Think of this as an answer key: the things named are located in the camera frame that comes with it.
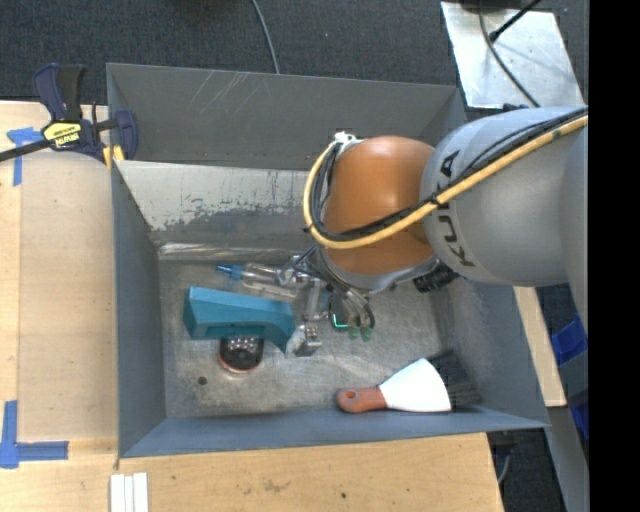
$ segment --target blue plastic block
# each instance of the blue plastic block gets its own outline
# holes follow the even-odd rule
[[[570,324],[551,336],[551,345],[559,365],[587,349],[587,334],[577,313]]]
[[[17,130],[9,130],[7,137],[11,139],[16,146],[22,146],[23,144],[29,144],[31,142],[38,142],[42,140],[42,134],[34,130],[33,128],[19,128]],[[16,157],[13,163],[13,186],[18,186],[22,183],[22,157]]]
[[[0,442],[0,468],[16,469],[20,462],[35,460],[66,460],[68,441],[48,443],[16,442],[18,424],[18,402],[13,400],[4,404],[2,422],[2,442]]]
[[[255,336],[282,352],[296,328],[288,302],[194,286],[187,292],[183,321],[193,339]]]
[[[574,314],[573,321],[551,336],[551,345],[558,361],[558,365],[571,361],[574,357],[588,349],[587,333],[582,326],[578,314]],[[576,426],[585,439],[589,439],[589,402],[583,402],[571,407],[571,413]]]

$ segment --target gray bin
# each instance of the gray bin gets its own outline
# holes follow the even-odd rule
[[[140,136],[136,157],[112,173],[120,456],[548,424],[510,287],[459,279],[420,294],[405,283],[372,297],[371,341],[327,325],[313,356],[267,343],[259,369],[242,377],[219,367],[216,340],[191,340],[182,325],[189,286],[253,293],[216,275],[216,262],[277,264],[312,243],[298,191],[336,131],[435,146],[465,122],[456,88],[124,64],[107,73],[110,109],[132,109]],[[338,388],[379,384],[446,348],[469,370],[480,406],[361,415],[335,406]]]

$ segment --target black carpet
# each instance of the black carpet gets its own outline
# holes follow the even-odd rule
[[[280,73],[459,86],[440,2],[258,0]],[[475,8],[479,2],[461,2]],[[488,4],[524,7],[529,2]],[[589,0],[544,0],[589,103]],[[252,0],[4,0],[0,99],[34,100],[44,64],[87,67],[82,103],[107,103],[107,62],[275,72]],[[469,112],[470,119],[477,112]],[[540,290],[554,332],[570,322],[566,288]],[[503,493],[507,512],[564,512],[544,433],[514,433]],[[502,461],[497,461],[500,471]]]

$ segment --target yellow cable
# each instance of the yellow cable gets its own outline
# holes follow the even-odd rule
[[[547,144],[557,139],[558,137],[563,137],[576,130],[579,130],[580,128],[583,128],[588,124],[588,122],[589,122],[589,116],[585,115],[583,117],[570,121],[560,126],[559,128],[556,128],[555,130],[552,130],[550,132],[544,133],[536,137],[535,139],[527,142],[526,144],[523,144],[522,146],[517,147],[513,151],[500,157],[495,162],[492,162],[486,167],[483,167],[478,172],[473,173],[464,181],[461,181],[460,183],[444,190],[438,196],[436,196],[436,201],[441,204],[450,201],[457,195],[461,194],[462,192],[465,192],[466,190],[470,189],[474,185],[477,185],[481,181],[487,179],[489,176],[494,175],[501,169],[504,169],[508,165],[515,162],[516,160],[519,160],[520,158],[528,155],[529,153],[532,153],[536,149],[546,146]],[[438,207],[437,204],[427,203],[421,208],[419,208],[418,210],[416,210],[415,212],[407,215],[406,217],[404,217],[403,219],[400,219],[399,221],[396,221],[390,226],[387,226],[386,228],[381,229],[376,233],[372,233],[371,235],[366,235],[354,240],[336,241],[336,240],[330,240],[326,238],[325,236],[320,234],[318,230],[313,226],[313,220],[311,218],[311,213],[310,213],[310,196],[311,196],[310,192],[311,192],[311,184],[313,183],[313,180],[316,174],[318,173],[318,169],[320,168],[322,161],[324,160],[325,156],[334,145],[335,145],[335,142],[332,142],[329,145],[329,147],[327,147],[327,149],[324,151],[324,153],[320,155],[320,157],[318,158],[314,166],[311,168],[309,177],[307,178],[307,183],[305,184],[304,195],[303,195],[303,205],[302,205],[304,220],[307,226],[310,226],[309,231],[311,235],[318,243],[322,244],[324,247],[328,247],[330,249],[355,249],[356,247],[364,247],[365,245],[374,244],[376,242],[379,242],[380,240],[384,240],[385,238],[388,238],[394,235],[395,233],[398,233],[399,231],[402,231],[403,229],[407,229],[411,224],[413,224],[414,222],[418,222],[420,219],[429,215],[433,210],[435,210]]]

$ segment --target gray cable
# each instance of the gray cable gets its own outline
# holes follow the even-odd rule
[[[269,36],[269,30],[267,29],[267,24],[264,21],[264,17],[262,16],[262,12],[260,11],[260,6],[258,6],[257,0],[251,0],[253,2],[253,6],[256,9],[256,13],[258,14],[258,18],[260,18],[260,24],[262,25],[262,31],[264,32],[264,37],[267,39],[267,44],[269,45],[269,51],[271,52],[271,60],[273,61],[273,67],[276,70],[276,74],[280,74],[280,68],[278,67],[278,60],[276,59],[276,52],[273,49],[273,43],[271,42],[271,36]]]
[[[507,476],[507,471],[509,470],[509,465],[511,464],[511,454],[507,455],[504,459],[504,463],[502,465],[502,471],[500,472],[500,476],[498,476],[498,485],[504,481],[504,477]]]

